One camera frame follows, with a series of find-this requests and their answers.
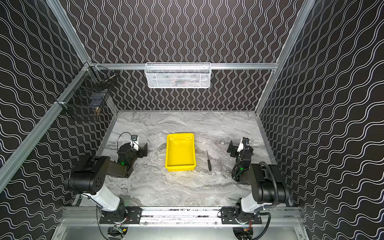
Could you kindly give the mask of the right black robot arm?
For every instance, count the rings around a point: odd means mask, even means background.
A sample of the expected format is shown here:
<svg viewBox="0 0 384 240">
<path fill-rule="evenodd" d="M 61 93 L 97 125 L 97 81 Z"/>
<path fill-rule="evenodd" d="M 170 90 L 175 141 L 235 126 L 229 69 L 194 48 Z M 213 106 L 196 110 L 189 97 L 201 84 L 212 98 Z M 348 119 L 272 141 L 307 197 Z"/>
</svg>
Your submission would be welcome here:
<svg viewBox="0 0 384 240">
<path fill-rule="evenodd" d="M 278 166 L 266 162 L 252 163 L 254 149 L 249 138 L 243 137 L 237 146 L 230 142 L 227 153 L 235 158 L 232 179 L 251 187 L 251 193 L 236 203 L 240 214 L 253 214 L 280 204 L 290 205 L 289 191 Z"/>
</svg>

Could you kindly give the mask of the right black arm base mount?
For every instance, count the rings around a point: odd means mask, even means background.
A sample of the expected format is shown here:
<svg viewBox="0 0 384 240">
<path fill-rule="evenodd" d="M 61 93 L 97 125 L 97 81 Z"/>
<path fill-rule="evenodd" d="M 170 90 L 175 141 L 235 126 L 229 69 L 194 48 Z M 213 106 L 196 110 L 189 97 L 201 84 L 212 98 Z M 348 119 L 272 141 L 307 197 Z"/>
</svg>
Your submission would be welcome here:
<svg viewBox="0 0 384 240">
<path fill-rule="evenodd" d="M 223 225 L 261 225 L 262 220 L 256 213 L 245 213 L 241 207 L 222 207 L 218 213 Z"/>
</svg>

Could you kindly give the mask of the black screwdriver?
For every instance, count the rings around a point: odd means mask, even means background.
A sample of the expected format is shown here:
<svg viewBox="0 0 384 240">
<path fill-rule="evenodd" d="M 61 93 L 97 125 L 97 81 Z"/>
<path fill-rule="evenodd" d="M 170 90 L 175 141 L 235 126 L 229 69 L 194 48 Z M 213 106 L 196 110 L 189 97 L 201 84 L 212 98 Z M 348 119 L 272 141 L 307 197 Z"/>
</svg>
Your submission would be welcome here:
<svg viewBox="0 0 384 240">
<path fill-rule="evenodd" d="M 211 159 L 210 159 L 208 151 L 206 151 L 206 154 L 207 154 L 208 169 L 211 172 L 212 171 L 212 164 L 211 164 Z"/>
</svg>

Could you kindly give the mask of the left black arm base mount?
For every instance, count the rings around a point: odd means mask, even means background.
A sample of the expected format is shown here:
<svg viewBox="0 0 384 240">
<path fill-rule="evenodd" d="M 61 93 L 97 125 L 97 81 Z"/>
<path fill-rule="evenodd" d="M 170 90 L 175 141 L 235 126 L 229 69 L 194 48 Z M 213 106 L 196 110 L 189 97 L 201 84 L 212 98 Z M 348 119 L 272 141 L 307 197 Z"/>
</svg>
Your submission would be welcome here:
<svg viewBox="0 0 384 240">
<path fill-rule="evenodd" d="M 99 224 L 139 224 L 143 209 L 140 207 L 125 207 L 114 212 L 101 211 Z"/>
</svg>

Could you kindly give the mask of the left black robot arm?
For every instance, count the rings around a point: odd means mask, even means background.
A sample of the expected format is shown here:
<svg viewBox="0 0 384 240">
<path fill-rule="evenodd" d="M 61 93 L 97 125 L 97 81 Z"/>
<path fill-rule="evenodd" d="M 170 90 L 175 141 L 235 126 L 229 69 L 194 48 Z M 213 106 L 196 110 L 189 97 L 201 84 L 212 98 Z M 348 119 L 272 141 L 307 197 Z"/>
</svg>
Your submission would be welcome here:
<svg viewBox="0 0 384 240">
<path fill-rule="evenodd" d="M 128 218 L 125 203 L 105 185 L 106 176 L 129 178 L 136 160 L 148 155 L 148 145 L 140 146 L 139 137 L 132 135 L 129 143 L 117 146 L 117 154 L 116 162 L 107 156 L 90 156 L 79 161 L 66 179 L 65 188 L 87 197 L 104 217 L 120 223 Z"/>
</svg>

